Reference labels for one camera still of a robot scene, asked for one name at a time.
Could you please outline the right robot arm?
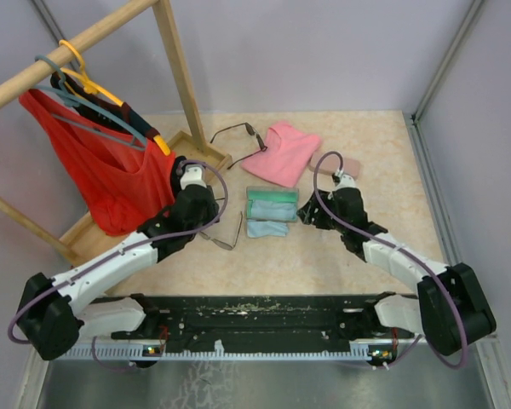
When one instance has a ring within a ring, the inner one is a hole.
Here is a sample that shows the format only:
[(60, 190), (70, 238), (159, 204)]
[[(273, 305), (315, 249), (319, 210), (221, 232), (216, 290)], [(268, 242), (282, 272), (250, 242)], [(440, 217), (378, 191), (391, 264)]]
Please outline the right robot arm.
[(387, 294), (374, 303), (363, 317), (373, 337), (397, 327), (424, 336), (436, 353), (449, 356), (496, 330), (474, 270), (463, 262), (449, 266), (429, 260), (400, 243), (369, 219), (356, 187), (318, 189), (297, 215), (305, 225), (337, 231), (347, 251), (413, 291), (412, 298)]

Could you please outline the small light blue cloth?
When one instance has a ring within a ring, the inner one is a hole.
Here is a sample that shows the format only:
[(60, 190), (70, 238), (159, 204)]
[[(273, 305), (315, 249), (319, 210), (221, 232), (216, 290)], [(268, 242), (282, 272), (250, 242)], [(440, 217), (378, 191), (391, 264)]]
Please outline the small light blue cloth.
[(289, 227), (283, 222), (273, 221), (247, 221), (247, 235), (251, 239), (264, 237), (285, 237), (289, 233)]

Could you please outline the grey glasses case green lining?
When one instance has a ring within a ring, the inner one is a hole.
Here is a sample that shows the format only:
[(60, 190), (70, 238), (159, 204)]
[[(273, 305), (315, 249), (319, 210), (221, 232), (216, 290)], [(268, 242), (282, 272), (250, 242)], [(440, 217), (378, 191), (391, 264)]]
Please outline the grey glasses case green lining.
[(246, 216), (261, 222), (292, 223), (297, 220), (299, 190), (287, 187), (248, 186)]

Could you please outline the large light blue cloth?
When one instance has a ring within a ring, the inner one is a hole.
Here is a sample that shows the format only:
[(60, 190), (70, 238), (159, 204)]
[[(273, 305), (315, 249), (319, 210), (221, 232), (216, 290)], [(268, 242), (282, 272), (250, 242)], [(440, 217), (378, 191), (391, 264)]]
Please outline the large light blue cloth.
[(297, 208), (294, 203), (254, 200), (250, 217), (276, 222), (292, 222), (296, 219), (296, 212)]

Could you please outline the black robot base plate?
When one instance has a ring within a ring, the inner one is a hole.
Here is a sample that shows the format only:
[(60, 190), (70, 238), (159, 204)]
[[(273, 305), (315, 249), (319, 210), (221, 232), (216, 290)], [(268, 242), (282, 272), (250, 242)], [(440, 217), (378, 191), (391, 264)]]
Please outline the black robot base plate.
[(360, 339), (397, 342), (414, 335), (381, 326), (372, 310), (381, 297), (231, 296), (146, 297), (147, 317), (137, 331), (120, 331), (113, 340), (150, 340), (192, 346), (222, 339), (271, 348), (275, 345), (346, 346)]

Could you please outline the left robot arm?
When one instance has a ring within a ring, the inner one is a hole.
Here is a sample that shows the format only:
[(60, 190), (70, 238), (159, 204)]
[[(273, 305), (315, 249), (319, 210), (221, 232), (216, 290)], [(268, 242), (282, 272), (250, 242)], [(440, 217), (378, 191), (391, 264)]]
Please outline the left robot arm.
[(138, 271), (182, 250), (195, 235), (217, 221), (219, 205), (211, 186), (188, 185), (173, 205), (145, 221), (121, 243), (98, 257), (52, 278), (42, 273), (26, 283), (11, 327), (19, 327), (43, 360), (55, 360), (81, 337), (134, 331), (149, 338), (159, 316), (139, 297), (96, 303), (96, 298)]

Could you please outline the thin wire-frame sunglasses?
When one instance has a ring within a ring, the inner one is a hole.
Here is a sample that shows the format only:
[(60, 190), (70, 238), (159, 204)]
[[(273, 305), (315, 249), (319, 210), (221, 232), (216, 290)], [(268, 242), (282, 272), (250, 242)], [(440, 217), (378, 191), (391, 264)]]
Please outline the thin wire-frame sunglasses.
[(241, 205), (237, 200), (230, 199), (219, 221), (200, 232), (198, 236), (223, 250), (232, 251), (238, 242), (243, 220)]

